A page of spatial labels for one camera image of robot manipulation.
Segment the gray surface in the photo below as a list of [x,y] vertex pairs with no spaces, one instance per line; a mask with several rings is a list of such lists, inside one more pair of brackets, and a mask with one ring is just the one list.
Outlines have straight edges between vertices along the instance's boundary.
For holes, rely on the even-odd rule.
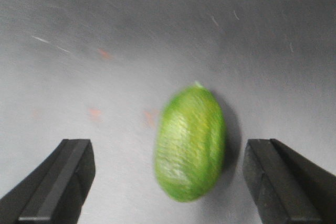
[[[62,138],[82,137],[97,175],[79,223],[261,223],[241,174],[248,138],[278,138],[336,174],[335,7],[0,0],[0,196]],[[145,114],[195,80],[223,107],[230,150],[215,189],[181,204],[154,179]]]

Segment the lime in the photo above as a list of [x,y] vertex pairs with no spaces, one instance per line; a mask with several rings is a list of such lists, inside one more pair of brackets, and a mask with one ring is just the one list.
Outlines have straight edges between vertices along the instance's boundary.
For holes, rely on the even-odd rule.
[[154,152],[156,178],[180,202],[214,187],[222,170],[226,126],[214,96],[195,83],[163,110]]

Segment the white streak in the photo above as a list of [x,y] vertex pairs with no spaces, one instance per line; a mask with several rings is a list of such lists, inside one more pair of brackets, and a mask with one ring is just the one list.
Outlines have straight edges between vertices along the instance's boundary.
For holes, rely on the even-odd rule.
[[34,39],[37,39],[37,40],[39,40],[39,41],[41,41],[41,42],[43,42],[43,43],[49,44],[49,45],[51,45],[51,46],[53,46],[53,47],[56,47],[57,49],[62,50],[63,52],[67,52],[67,53],[69,53],[69,54],[71,53],[70,51],[65,50],[64,48],[61,48],[61,47],[56,46],[56,45],[53,45],[52,43],[50,43],[49,41],[47,41],[47,40],[45,40],[45,39],[42,39],[42,38],[40,38],[40,37],[36,37],[36,36],[33,36],[33,35],[31,35],[31,37],[33,37]]
[[233,14],[235,15],[236,19],[239,20],[237,14],[236,14],[236,12],[235,12],[235,10],[233,10]]
[[215,20],[214,16],[211,16],[212,21],[215,23],[216,26],[219,26],[219,24],[217,23],[217,21]]
[[47,40],[45,40],[45,39],[42,39],[42,38],[39,38],[39,37],[36,37],[36,36],[33,36],[33,35],[32,35],[32,37],[33,37],[34,39],[37,39],[37,40],[39,40],[39,41],[43,42],[43,43],[50,44],[50,42],[49,42],[49,41],[47,41]]
[[56,46],[56,48],[58,48],[59,50],[62,50],[62,51],[64,51],[64,52],[68,52],[68,53],[70,53],[70,51],[65,50],[64,48],[61,48],[61,47],[59,47],[59,46]]
[[291,52],[294,52],[294,51],[293,51],[293,47],[292,47],[292,42],[289,43],[289,48],[290,48],[290,51],[291,51]]

